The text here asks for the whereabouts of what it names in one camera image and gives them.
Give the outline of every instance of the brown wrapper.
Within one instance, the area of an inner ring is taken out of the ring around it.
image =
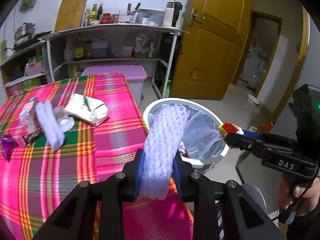
[[[33,144],[42,135],[44,135],[44,132],[43,132],[42,128],[40,127],[36,131],[34,131],[28,135],[22,136],[21,140],[23,141],[23,143],[27,147],[30,147],[31,144]]]

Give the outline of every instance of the purple lid storage box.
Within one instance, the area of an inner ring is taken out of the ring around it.
[[[127,79],[131,93],[140,107],[142,86],[147,73],[141,65],[98,65],[87,67],[81,76],[120,72]]]

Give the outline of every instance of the trash bag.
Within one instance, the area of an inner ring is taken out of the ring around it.
[[[158,116],[162,106],[155,108],[149,113],[148,123],[150,127],[154,119]],[[182,142],[190,157],[204,160],[219,155],[223,151],[225,143],[220,137],[218,125],[204,112],[191,106],[184,106],[187,108],[187,111],[190,110],[190,116],[182,137]],[[213,165],[206,166],[205,172],[212,169],[212,167]]]

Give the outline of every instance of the kettle handle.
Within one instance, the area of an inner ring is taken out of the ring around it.
[[[174,3],[174,12],[173,12],[173,17],[172,17],[172,27],[176,26],[176,23],[179,19],[179,15],[180,15],[180,10],[181,10],[181,3],[180,2],[175,2]]]

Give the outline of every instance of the white kettle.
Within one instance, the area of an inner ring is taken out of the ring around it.
[[[182,4],[180,2],[169,2],[164,10],[162,26],[181,29],[182,25]]]

